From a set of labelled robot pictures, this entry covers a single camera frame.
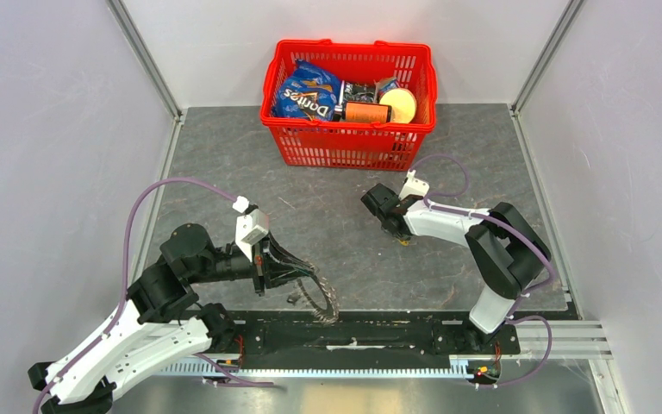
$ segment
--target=metal frame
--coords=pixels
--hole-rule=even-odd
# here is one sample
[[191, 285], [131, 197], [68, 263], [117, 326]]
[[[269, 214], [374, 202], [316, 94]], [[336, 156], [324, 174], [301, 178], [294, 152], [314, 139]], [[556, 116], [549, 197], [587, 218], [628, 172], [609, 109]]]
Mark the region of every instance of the metal frame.
[[156, 91], [159, 93], [166, 110], [168, 110], [174, 117], [175, 121], [178, 121], [182, 116], [182, 110], [176, 103], [176, 99], [174, 99], [166, 81], [161, 76], [159, 67], [156, 66], [156, 62], [148, 52], [148, 47], [141, 38], [141, 34], [138, 32], [138, 28], [130, 17], [130, 13], [128, 13], [125, 4], [122, 0], [107, 0], [107, 3], [110, 10], [113, 12], [113, 15], [116, 17], [118, 24], [120, 24], [123, 34], [125, 35], [126, 40], [128, 40], [128, 44], [133, 48], [136, 57], [138, 57], [138, 61], [143, 66], [143, 69], [146, 70], [146, 74], [151, 79], [153, 86], [156, 87]]
[[521, 126], [520, 114], [515, 112], [513, 108], [509, 108], [509, 113], [511, 114], [511, 120], [514, 123], [514, 130], [516, 131], [516, 138], [519, 140], [519, 145], [521, 146], [521, 153], [524, 155], [524, 163], [527, 165], [527, 171], [529, 172], [529, 179], [532, 181], [532, 187], [534, 188], [534, 196], [536, 197], [537, 204], [541, 211], [541, 217], [544, 222], [544, 228], [546, 231], [546, 236], [549, 239], [552, 250], [552, 259], [554, 264], [559, 270], [559, 277], [562, 281], [562, 288], [565, 291], [565, 299], [567, 302], [573, 302], [575, 309], [580, 315], [580, 309], [578, 308], [579, 295], [577, 288], [570, 283], [570, 265], [563, 253], [563, 249], [559, 245], [559, 232], [557, 226], [554, 224], [552, 219], [552, 209], [547, 202], [548, 198], [544, 191], [544, 187], [541, 184], [539, 178], [538, 169], [534, 163], [534, 157], [529, 149], [527, 142], [527, 137], [524, 134], [524, 130]]
[[565, 37], [565, 34], [575, 20], [575, 17], [577, 17], [584, 1], [585, 0], [570, 0], [565, 7], [565, 11], [562, 12], [562, 16], [559, 17], [557, 25], [554, 26], [554, 31], [549, 35], [549, 39], [546, 41], [539, 58], [537, 58], [537, 61], [534, 63], [532, 71], [529, 73], [527, 80], [524, 81], [524, 86], [521, 88], [519, 95], [511, 104], [511, 110], [515, 114], [521, 112], [521, 109], [526, 105], [529, 96], [532, 94], [532, 90], [537, 85], [537, 82], [539, 82], [539, 79], [549, 65], [550, 60], [552, 60], [552, 56], [557, 51], [559, 43]]

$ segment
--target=doritos logo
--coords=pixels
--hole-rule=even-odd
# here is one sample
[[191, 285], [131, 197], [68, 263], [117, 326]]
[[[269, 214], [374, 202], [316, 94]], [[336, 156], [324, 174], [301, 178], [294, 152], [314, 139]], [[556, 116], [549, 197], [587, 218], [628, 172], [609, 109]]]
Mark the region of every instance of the doritos logo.
[[296, 92], [285, 89], [283, 96], [294, 101], [309, 119], [316, 119], [318, 116], [326, 119], [326, 115], [330, 110], [328, 106], [318, 104], [318, 92]]

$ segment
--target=plastic basket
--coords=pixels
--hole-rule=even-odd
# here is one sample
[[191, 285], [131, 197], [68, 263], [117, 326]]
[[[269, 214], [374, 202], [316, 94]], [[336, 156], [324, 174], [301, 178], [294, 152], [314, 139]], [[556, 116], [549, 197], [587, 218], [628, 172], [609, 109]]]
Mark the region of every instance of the plastic basket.
[[[350, 82], [373, 84], [394, 75], [415, 95], [415, 119], [411, 123], [368, 124], [272, 116], [276, 91], [295, 70], [297, 60], [307, 60]], [[435, 70], [430, 48], [421, 44], [280, 41], [267, 68], [263, 93], [260, 120], [291, 166], [405, 171], [425, 135], [435, 127]]]

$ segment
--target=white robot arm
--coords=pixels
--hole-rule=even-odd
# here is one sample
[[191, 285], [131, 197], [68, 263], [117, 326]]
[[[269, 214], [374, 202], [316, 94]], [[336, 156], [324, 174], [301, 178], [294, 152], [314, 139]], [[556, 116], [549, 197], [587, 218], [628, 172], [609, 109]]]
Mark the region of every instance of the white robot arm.
[[[300, 277], [318, 283], [310, 264], [278, 245], [266, 214], [244, 198], [236, 204], [243, 215], [237, 218], [233, 243], [215, 248], [201, 225], [180, 226], [161, 245], [158, 261], [128, 287], [119, 316], [116, 308], [67, 356], [28, 370], [34, 389], [43, 391], [53, 383], [51, 398], [41, 406], [44, 414], [104, 414], [133, 386], [183, 357], [207, 350], [226, 354], [235, 328], [221, 304], [201, 305], [194, 317], [182, 320], [199, 300], [192, 284], [251, 279], [262, 296], [265, 289]], [[333, 322], [338, 311], [332, 298], [324, 298], [332, 314], [320, 317]], [[70, 369], [58, 378], [67, 364]]]
[[[382, 222], [382, 229], [402, 242], [413, 235], [427, 235], [471, 250], [486, 287], [471, 310], [469, 322], [477, 331], [477, 340], [486, 342], [543, 265], [519, 240], [481, 217], [492, 216], [512, 226], [548, 259], [549, 250], [511, 204], [500, 203], [493, 209], [475, 210], [445, 206], [425, 200], [428, 190], [429, 184], [417, 179], [415, 171], [410, 171], [399, 196], [377, 184], [361, 201]], [[509, 239], [508, 246], [500, 242], [502, 239]]]

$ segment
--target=white bracket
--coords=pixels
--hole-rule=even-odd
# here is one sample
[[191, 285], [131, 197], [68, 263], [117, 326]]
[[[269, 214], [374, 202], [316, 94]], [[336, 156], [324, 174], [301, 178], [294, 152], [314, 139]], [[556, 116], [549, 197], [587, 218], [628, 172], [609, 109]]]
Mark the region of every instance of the white bracket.
[[244, 216], [237, 217], [234, 229], [234, 242], [242, 253], [253, 261], [253, 245], [270, 233], [270, 217], [255, 209]]
[[404, 200], [410, 194], [425, 197], [429, 190], [430, 184], [427, 181], [416, 179], [415, 171], [407, 171], [407, 178], [404, 181], [399, 197], [400, 200]]

